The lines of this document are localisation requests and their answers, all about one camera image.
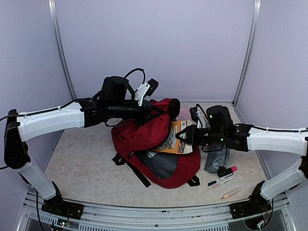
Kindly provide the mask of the orange treehouse book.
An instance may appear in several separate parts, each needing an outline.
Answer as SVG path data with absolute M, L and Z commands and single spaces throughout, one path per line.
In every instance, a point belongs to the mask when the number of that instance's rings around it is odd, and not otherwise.
M 193 151 L 192 145 L 186 144 L 176 138 L 176 134 L 191 125 L 191 120 L 181 120 L 171 122 L 171 129 L 168 138 L 158 148 L 153 149 L 156 153 L 168 154 L 189 154 Z

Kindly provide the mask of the red student backpack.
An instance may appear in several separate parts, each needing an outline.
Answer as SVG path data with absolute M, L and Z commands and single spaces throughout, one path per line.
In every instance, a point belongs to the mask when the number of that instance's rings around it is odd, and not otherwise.
M 178 99 L 151 100 L 165 111 L 165 121 L 139 125 L 136 120 L 122 120 L 112 128 L 112 141 L 116 155 L 112 161 L 117 165 L 127 164 L 145 187 L 155 183 L 163 188 L 174 189 L 184 184 L 199 186 L 196 173 L 200 169 L 201 155 L 194 146 L 189 154 L 157 153 L 149 158 L 146 151 L 158 148 L 169 136 L 171 122 L 180 113 Z

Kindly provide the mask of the grey pencil case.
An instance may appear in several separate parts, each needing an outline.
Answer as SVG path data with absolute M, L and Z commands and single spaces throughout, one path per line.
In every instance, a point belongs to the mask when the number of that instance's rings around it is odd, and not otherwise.
M 204 170 L 210 174 L 218 173 L 219 167 L 229 165 L 230 150 L 225 145 L 212 144 L 207 150 Z

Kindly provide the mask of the pink highlighter black cap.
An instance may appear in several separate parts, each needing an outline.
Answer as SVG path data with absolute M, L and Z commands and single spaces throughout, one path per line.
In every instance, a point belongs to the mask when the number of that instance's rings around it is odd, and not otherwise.
M 229 175 L 231 173 L 234 173 L 237 170 L 238 170 L 237 166 L 232 166 L 232 167 L 229 167 L 229 168 L 220 166 L 218 168 L 217 175 L 218 175 L 219 178 L 221 178 L 221 177 L 227 176 L 227 175 Z

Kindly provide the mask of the white paper notebook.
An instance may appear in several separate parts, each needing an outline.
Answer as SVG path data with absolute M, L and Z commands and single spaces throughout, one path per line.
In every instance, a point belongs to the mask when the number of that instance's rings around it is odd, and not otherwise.
M 146 151 L 146 154 L 147 154 L 147 156 L 148 156 L 149 158 L 152 158 L 152 157 L 154 157 L 154 156 L 157 154 L 157 152 Z

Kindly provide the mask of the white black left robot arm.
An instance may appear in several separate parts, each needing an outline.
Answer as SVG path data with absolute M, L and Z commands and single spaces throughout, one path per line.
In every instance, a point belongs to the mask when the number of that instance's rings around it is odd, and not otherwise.
M 51 180 L 34 163 L 28 154 L 27 141 L 50 133 L 71 129 L 89 128 L 109 119 L 134 119 L 140 125 L 163 114 L 161 109 L 145 99 L 151 96 L 159 83 L 155 79 L 143 80 L 137 90 L 129 83 L 128 77 L 111 76 L 103 80 L 103 85 L 93 97 L 72 100 L 65 105 L 34 112 L 18 113 L 10 110 L 4 133 L 4 163 L 15 169 L 41 195 L 44 202 L 57 214 L 67 210 L 67 202 Z

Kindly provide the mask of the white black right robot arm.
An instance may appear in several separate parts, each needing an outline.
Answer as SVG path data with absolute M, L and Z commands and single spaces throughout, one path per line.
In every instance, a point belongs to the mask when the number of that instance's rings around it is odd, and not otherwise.
M 254 188 L 246 203 L 249 213 L 257 213 L 273 197 L 308 180 L 307 128 L 274 129 L 234 124 L 228 108 L 221 105 L 207 108 L 206 118 L 208 127 L 187 126 L 176 134 L 176 138 L 186 144 L 202 147 L 219 143 L 242 152 L 265 150 L 300 156 L 289 168 Z

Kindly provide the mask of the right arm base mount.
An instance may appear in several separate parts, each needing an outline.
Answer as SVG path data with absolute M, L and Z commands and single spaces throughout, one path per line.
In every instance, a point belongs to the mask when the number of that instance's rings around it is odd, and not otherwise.
M 233 219 L 249 217 L 271 210 L 269 202 L 244 201 L 230 204 L 230 211 Z

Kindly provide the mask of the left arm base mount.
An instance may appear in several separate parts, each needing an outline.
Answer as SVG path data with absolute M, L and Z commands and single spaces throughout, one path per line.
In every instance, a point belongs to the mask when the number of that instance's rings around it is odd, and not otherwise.
M 61 200 L 44 201 L 41 210 L 61 217 L 80 220 L 84 206 L 79 203 L 73 203 Z

